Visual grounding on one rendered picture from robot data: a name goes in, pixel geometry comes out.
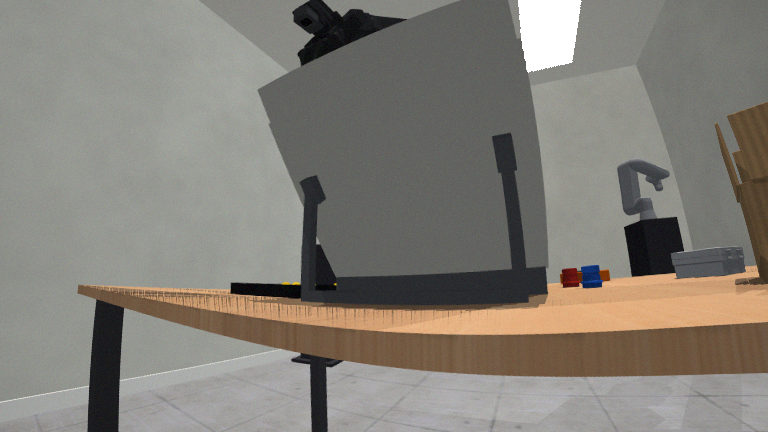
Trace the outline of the orange-brown flat block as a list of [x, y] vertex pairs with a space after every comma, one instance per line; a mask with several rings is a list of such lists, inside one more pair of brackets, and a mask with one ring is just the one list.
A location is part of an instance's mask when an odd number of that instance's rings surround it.
[[[600, 274], [601, 280], [603, 280], [603, 281], [610, 281], [610, 274], [609, 274], [609, 270], [600, 270], [599, 274]], [[581, 283], [581, 281], [583, 281], [583, 280], [582, 280], [582, 275], [583, 275], [583, 274], [582, 274], [582, 271], [578, 271], [578, 272], [577, 272], [578, 280], [580, 280], [580, 283]], [[560, 280], [561, 280], [561, 282], [563, 282], [563, 279], [562, 279], [562, 278], [563, 278], [563, 275], [562, 275], [562, 274], [560, 274]]]

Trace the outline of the brown cardboard box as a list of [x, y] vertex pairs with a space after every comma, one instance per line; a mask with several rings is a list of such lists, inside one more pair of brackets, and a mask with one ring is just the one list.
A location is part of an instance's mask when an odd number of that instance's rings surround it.
[[737, 203], [741, 204], [759, 277], [768, 284], [768, 102], [730, 114], [727, 118], [740, 148], [732, 155], [741, 184], [716, 123], [720, 149]]

